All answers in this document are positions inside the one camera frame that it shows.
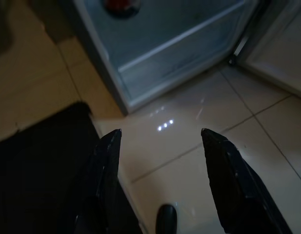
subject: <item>tile floor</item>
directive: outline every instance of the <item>tile floor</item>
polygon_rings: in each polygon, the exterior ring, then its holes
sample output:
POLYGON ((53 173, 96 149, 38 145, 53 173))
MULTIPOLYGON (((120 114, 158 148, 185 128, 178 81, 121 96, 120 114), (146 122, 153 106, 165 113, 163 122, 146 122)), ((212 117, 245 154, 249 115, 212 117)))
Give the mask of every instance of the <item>tile floor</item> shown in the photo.
POLYGON ((97 118, 121 117, 76 38, 55 45, 25 0, 13 0, 5 19, 12 35, 0 53, 0 140, 87 101, 97 118))
POLYGON ((119 178, 150 234, 163 203, 180 234, 223 234, 206 171, 202 128, 222 133, 261 176, 294 234, 301 234, 301 100, 242 69, 219 65, 125 119, 119 178))
POLYGON ((210 128, 236 144, 301 234, 300 99, 218 66, 123 118, 78 41, 55 45, 24 2, 6 14, 13 43, 0 54, 0 140, 84 100, 99 134, 122 128, 119 178, 149 234, 166 202, 180 234, 222 234, 200 137, 210 128))

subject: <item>floor mat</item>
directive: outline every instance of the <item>floor mat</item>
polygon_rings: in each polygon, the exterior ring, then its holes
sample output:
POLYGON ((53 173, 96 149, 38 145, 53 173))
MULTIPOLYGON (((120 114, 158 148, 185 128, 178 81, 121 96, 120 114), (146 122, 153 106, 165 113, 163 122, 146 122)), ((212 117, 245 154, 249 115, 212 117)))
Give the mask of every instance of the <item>floor mat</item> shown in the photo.
MULTIPOLYGON (((55 233, 68 187, 99 137, 90 109, 76 103, 0 142, 0 233, 55 233)), ((119 233, 139 233, 118 184, 119 233)))

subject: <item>black boot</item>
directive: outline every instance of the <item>black boot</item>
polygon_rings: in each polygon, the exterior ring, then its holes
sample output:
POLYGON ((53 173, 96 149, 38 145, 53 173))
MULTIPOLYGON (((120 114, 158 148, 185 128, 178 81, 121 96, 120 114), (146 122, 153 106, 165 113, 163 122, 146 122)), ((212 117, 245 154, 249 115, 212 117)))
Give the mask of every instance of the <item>black boot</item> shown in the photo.
POLYGON ((162 205, 158 210, 156 234, 176 234, 178 217, 171 205, 162 205))

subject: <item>red object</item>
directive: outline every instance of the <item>red object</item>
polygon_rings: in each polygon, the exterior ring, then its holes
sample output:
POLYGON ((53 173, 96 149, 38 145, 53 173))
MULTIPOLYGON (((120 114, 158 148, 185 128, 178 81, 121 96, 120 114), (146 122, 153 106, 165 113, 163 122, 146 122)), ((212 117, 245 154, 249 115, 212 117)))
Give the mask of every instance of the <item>red object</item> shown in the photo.
POLYGON ((122 11, 131 6, 130 0, 107 0, 106 8, 109 10, 122 11))

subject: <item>tile grout line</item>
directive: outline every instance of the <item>tile grout line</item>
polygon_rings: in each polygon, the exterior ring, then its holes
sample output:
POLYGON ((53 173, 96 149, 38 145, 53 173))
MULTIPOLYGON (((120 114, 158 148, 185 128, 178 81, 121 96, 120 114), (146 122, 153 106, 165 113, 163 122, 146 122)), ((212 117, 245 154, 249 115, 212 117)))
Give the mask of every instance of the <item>tile grout line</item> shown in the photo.
MULTIPOLYGON (((228 81, 228 79, 226 78, 226 76, 219 70, 218 67, 216 67, 216 69, 217 69, 217 70, 219 71, 219 73, 224 77, 224 79, 228 82, 229 86, 234 90, 234 92, 235 92, 235 93, 237 94, 237 96, 241 99, 241 101, 243 102, 243 104, 245 105, 245 107, 246 107, 246 108, 249 110, 249 112, 251 113, 251 116, 247 117, 246 119, 244 119, 244 120, 241 121, 240 123, 237 123, 237 124, 235 124, 234 126, 229 127, 229 128, 227 128, 227 129, 224 129, 223 131, 220 132, 220 134, 225 134, 225 133, 227 133, 228 131, 230 131, 230 130, 236 128, 236 127, 238 127, 239 125, 241 125, 241 124, 243 124, 243 123, 245 123, 245 122, 248 121, 249 119, 255 117, 255 114, 254 114, 254 113, 250 110, 250 108, 246 105, 245 101, 244 101, 243 98, 239 95, 239 93, 234 89, 234 87, 232 87, 232 84, 228 81)), ((281 101, 287 99, 288 97, 290 97, 290 95, 287 96, 287 97, 285 97, 285 98, 283 98, 282 100, 276 102, 275 104, 273 104, 273 105, 271 105, 271 106, 276 105, 277 103, 279 103, 279 102, 281 102, 281 101)), ((201 143, 199 143, 198 145, 194 146, 193 148, 191 148, 191 149, 185 151, 184 153, 182 153, 182 154, 176 156, 175 158, 173 158, 173 159, 171 159, 171 160, 169 160, 169 161, 167 161, 167 162, 165 162, 165 163, 163 163, 163 164, 161 164, 161 165, 155 167, 154 169, 152 169, 152 170, 150 170, 150 171, 148 171, 148 172, 142 174, 141 176, 139 176, 139 177, 133 179, 133 180, 131 181, 131 184, 134 184, 135 182, 137 182, 137 181, 139 181, 139 180, 145 178, 146 176, 152 174, 153 172, 159 170, 160 168, 163 168, 164 166, 166 166, 166 165, 168 165, 168 164, 170 164, 170 163, 176 161, 177 159, 180 159, 181 157, 185 156, 186 154, 190 153, 191 151, 197 149, 198 147, 200 147, 200 146, 202 146, 202 145, 203 145, 203 142, 201 142, 201 143)))
POLYGON ((266 111, 267 109, 269 109, 269 108, 271 108, 271 107, 277 105, 278 103, 280 103, 280 102, 286 100, 286 99, 289 98, 289 97, 292 97, 292 95, 289 94, 288 96, 286 96, 286 97, 280 99, 279 101, 275 102, 274 104, 272 104, 272 105, 270 105, 270 106, 264 108, 263 110, 260 110, 260 111, 256 112, 254 115, 256 116, 256 115, 262 113, 263 111, 266 111))
POLYGON ((78 87, 77 87, 76 83, 75 83, 74 80, 73 80, 73 77, 72 77, 72 74, 71 74, 71 72, 70 72, 68 63, 67 63, 67 61, 65 60, 64 55, 63 55, 62 51, 60 50, 60 48, 59 48, 59 46, 58 46, 57 44, 56 44, 56 47, 57 47, 57 49, 58 49, 58 51, 59 51, 59 53, 60 53, 61 59, 63 60, 65 66, 66 66, 67 72, 68 72, 68 74, 69 74, 69 76, 70 76, 70 79, 71 79, 71 81, 72 81, 72 83, 73 83, 74 88, 75 88, 76 91, 77 91, 77 94, 78 94, 78 96, 79 96, 79 99, 82 100, 82 97, 81 97, 81 94, 80 94, 80 92, 79 92, 79 90, 78 90, 78 87))
POLYGON ((244 103, 244 105, 246 106, 246 108, 252 113, 252 117, 257 121, 257 123, 261 126, 261 128, 263 129, 263 131, 265 132, 265 134, 267 135, 267 137, 272 141, 273 145, 276 147, 276 149, 280 152, 280 154, 285 158, 285 160, 289 163, 290 167, 292 168, 292 170, 297 174, 297 176, 299 177, 299 179, 301 180, 301 176, 298 174, 298 172, 295 170, 295 168, 292 166, 292 164, 289 162, 289 160, 287 159, 287 157, 284 155, 284 153, 281 151, 281 149, 278 147, 278 145, 274 142, 274 140, 271 138, 271 136, 268 134, 268 132, 266 131, 266 129, 263 127, 263 125, 261 124, 261 122, 258 120, 257 118, 257 114, 262 113, 263 111, 266 111, 267 109, 269 109, 272 106, 275 106, 276 104, 286 100, 287 98, 291 97, 291 95, 281 99, 280 101, 274 103, 273 105, 257 112, 256 114, 254 114, 250 108, 246 105, 244 99, 242 98, 242 96, 237 92, 237 90, 233 87, 233 85, 229 82, 229 80, 227 79, 227 77, 221 72, 220 69, 218 69, 218 71, 221 73, 221 75, 225 78, 225 80, 228 82, 228 84, 231 86, 231 88, 234 90, 234 92, 238 95, 238 97, 241 99, 241 101, 244 103))
POLYGON ((278 149, 278 151, 281 153, 281 155, 286 159, 286 161, 289 163, 289 165, 291 166, 291 168, 293 169, 293 171, 297 174, 297 176, 300 178, 301 180, 301 176, 298 174, 298 172, 296 171, 296 169, 292 166, 292 164, 290 163, 290 161, 287 159, 287 157, 283 154, 283 152, 281 151, 281 149, 278 147, 278 145, 273 141, 272 137, 268 134, 268 132, 266 131, 266 129, 263 127, 263 125, 261 124, 261 122, 258 120, 258 118, 256 116, 254 116, 255 120, 258 122, 258 124, 261 126, 261 128, 263 129, 263 131, 266 133, 266 135, 268 136, 268 138, 272 141, 272 143, 275 145, 275 147, 278 149))
POLYGON ((191 148, 191 149, 189 149, 189 150, 187 150, 187 151, 181 153, 180 155, 178 155, 178 156, 176 156, 176 157, 174 157, 174 158, 168 160, 167 162, 165 162, 165 163, 163 163, 163 164, 161 164, 161 165, 155 167, 154 169, 152 169, 152 170, 150 170, 150 171, 148 171, 148 172, 146 172, 146 173, 140 175, 139 177, 133 179, 133 180, 131 181, 131 184, 134 184, 135 182, 137 182, 137 181, 139 181, 139 180, 145 178, 146 176, 148 176, 148 175, 152 174, 153 172, 159 170, 160 168, 162 168, 162 167, 164 167, 164 166, 170 164, 171 162, 174 162, 174 161, 176 161, 177 159, 180 159, 181 157, 183 157, 183 156, 185 156, 186 154, 188 154, 188 153, 194 151, 195 149, 199 148, 200 146, 202 146, 202 142, 199 143, 198 145, 194 146, 193 148, 191 148))
POLYGON ((235 89, 235 87, 229 82, 228 78, 223 74, 223 72, 218 67, 217 67, 217 70, 222 75, 222 77, 224 77, 224 79, 227 81, 228 85, 233 89, 233 91, 239 97, 239 99, 243 102, 244 106, 251 113, 252 117, 254 117, 254 113, 251 111, 251 109, 248 107, 248 105, 246 104, 246 102, 243 100, 242 96, 237 92, 237 90, 235 89))
POLYGON ((82 59, 80 61, 74 62, 71 65, 67 64, 67 66, 70 67, 70 68, 73 68, 73 67, 76 67, 76 66, 80 65, 81 63, 86 62, 86 61, 90 61, 91 62, 91 60, 89 59, 89 57, 87 57, 87 58, 84 58, 84 59, 82 59))
POLYGON ((47 80, 52 79, 53 76, 58 75, 58 74, 60 74, 60 73, 63 72, 63 71, 64 71, 64 69, 57 70, 57 71, 55 71, 54 73, 48 74, 48 75, 46 75, 46 76, 44 76, 44 77, 42 77, 42 78, 40 78, 40 79, 37 79, 37 80, 35 80, 35 81, 33 81, 33 82, 31 82, 31 83, 29 83, 29 84, 27 84, 27 85, 25 85, 25 86, 19 88, 19 89, 16 90, 16 91, 12 91, 11 93, 9 93, 9 94, 7 94, 7 95, 5 95, 5 96, 0 97, 0 102, 2 101, 2 99, 3 99, 3 100, 8 99, 8 98, 10 98, 10 97, 12 97, 12 96, 15 96, 15 95, 17 95, 17 94, 23 92, 23 91, 28 90, 29 88, 32 88, 32 87, 36 86, 36 85, 39 84, 39 83, 46 82, 47 80))

